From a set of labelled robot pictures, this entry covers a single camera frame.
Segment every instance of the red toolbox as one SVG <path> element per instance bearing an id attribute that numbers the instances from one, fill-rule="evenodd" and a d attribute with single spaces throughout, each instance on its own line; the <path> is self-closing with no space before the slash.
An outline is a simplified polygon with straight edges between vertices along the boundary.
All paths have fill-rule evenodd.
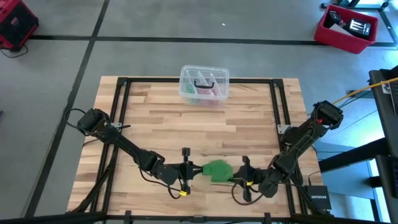
<path id="1" fill-rule="evenodd" d="M 20 50 L 38 25 L 21 0 L 0 0 L 0 49 Z"/>
<path id="2" fill-rule="evenodd" d="M 337 32 L 329 28 L 326 28 L 324 24 L 329 10 L 336 11 L 340 15 L 341 19 L 346 23 L 348 23 L 351 19 L 360 19 L 362 21 L 369 22 L 371 24 L 369 39 L 365 40 L 359 37 L 346 35 L 341 32 Z M 314 39 L 323 44 L 331 45 L 354 54 L 359 54 L 367 46 L 375 43 L 378 25 L 379 25 L 378 19 L 373 16 L 367 16 L 358 12 L 354 12 L 349 9 L 345 9 L 330 4 L 326 8 L 325 14 L 322 16 L 321 20 L 319 21 Z"/>

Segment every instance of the butcher block tabletop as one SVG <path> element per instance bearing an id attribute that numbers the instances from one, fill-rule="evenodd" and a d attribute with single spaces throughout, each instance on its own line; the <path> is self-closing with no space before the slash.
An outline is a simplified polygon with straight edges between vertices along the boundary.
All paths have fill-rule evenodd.
<path id="1" fill-rule="evenodd" d="M 94 108 L 110 114 L 118 77 L 102 77 Z M 307 115 L 296 78 L 283 79 L 292 125 L 302 124 Z M 282 124 L 284 116 L 277 89 L 277 101 Z M 122 87 L 115 121 L 120 114 L 124 94 Z M 122 135 L 137 146 L 155 151 L 165 157 L 165 163 L 180 163 L 181 149 L 191 149 L 190 161 L 202 166 L 222 159 L 236 172 L 242 156 L 248 156 L 253 167 L 265 169 L 280 152 L 269 84 L 231 83 L 229 97 L 217 108 L 186 104 L 178 95 L 178 83 L 132 82 Z M 87 137 L 86 142 L 93 140 Z M 103 143 L 95 141 L 83 147 L 68 210 L 73 210 L 95 184 Z M 109 148 L 108 161 L 113 147 Z M 311 148 L 299 159 L 305 184 L 308 175 L 319 170 L 317 156 Z M 311 176 L 312 184 L 322 184 L 320 173 Z M 253 205 L 242 206 L 233 201 L 232 184 L 212 183 L 209 176 L 198 174 L 190 180 L 191 194 L 174 200 L 167 188 L 142 179 L 137 165 L 124 151 L 119 150 L 114 173 L 108 214 L 213 217 L 289 217 L 284 185 L 279 185 L 272 198 L 261 198 Z M 173 186 L 180 188 L 178 182 Z M 299 197 L 292 187 L 295 210 L 300 213 Z M 101 210 L 104 187 L 99 194 L 97 210 Z M 244 202 L 240 187 L 235 189 L 238 200 Z"/>

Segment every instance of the green cloth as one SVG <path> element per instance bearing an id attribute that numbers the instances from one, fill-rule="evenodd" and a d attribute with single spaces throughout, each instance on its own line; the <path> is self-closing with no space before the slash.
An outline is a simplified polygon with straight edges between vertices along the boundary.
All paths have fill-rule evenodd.
<path id="1" fill-rule="evenodd" d="M 186 91 L 187 91 L 187 93 L 193 93 L 193 94 L 196 94 L 196 91 L 195 91 L 195 89 L 194 89 L 194 87 L 193 87 L 193 85 L 191 85 L 190 83 L 187 83 L 187 85 L 186 85 Z M 191 103 L 198 103 L 199 102 L 199 99 L 191 99 Z"/>
<path id="2" fill-rule="evenodd" d="M 227 182 L 233 178 L 232 166 L 225 161 L 218 159 L 203 166 L 203 175 L 210 175 L 212 182 Z"/>

